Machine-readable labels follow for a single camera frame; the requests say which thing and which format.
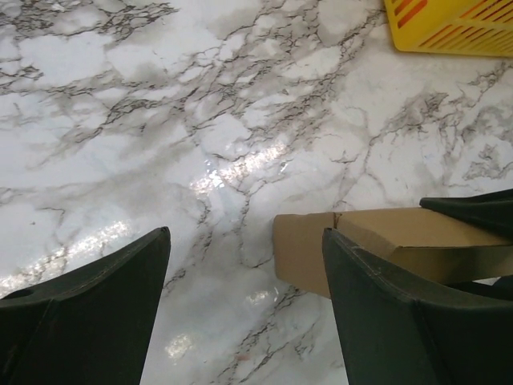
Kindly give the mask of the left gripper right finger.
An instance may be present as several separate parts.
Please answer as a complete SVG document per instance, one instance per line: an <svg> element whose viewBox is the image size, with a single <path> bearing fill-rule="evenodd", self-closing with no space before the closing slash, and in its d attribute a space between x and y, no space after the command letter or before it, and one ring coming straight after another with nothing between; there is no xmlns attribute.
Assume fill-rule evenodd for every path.
<svg viewBox="0 0 513 385"><path fill-rule="evenodd" d="M349 383L511 383L511 277L444 286L335 229L322 253Z"/></svg>

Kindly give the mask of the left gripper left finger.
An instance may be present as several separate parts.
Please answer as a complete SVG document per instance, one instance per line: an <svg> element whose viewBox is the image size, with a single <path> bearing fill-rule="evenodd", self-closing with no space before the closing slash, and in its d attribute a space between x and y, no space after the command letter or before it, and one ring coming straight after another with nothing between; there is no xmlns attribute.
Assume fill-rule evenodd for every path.
<svg viewBox="0 0 513 385"><path fill-rule="evenodd" d="M3 384L138 384L171 251L168 228L1 300Z"/></svg>

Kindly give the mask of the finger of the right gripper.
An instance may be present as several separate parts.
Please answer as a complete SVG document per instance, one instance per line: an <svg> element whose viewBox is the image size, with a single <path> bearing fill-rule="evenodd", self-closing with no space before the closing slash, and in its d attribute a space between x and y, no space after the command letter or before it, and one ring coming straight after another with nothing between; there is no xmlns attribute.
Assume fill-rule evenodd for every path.
<svg viewBox="0 0 513 385"><path fill-rule="evenodd" d="M512 239L512 189L473 197L423 197L420 206Z"/></svg>

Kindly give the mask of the brown cardboard box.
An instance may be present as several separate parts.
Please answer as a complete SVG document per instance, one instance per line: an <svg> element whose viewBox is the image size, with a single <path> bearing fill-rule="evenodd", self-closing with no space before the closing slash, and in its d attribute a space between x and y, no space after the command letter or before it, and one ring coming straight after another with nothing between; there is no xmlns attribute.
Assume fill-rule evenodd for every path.
<svg viewBox="0 0 513 385"><path fill-rule="evenodd" d="M329 296L322 257L325 229L375 255L442 284L512 273L512 242L421 208L281 214L273 221L276 276L298 289Z"/></svg>

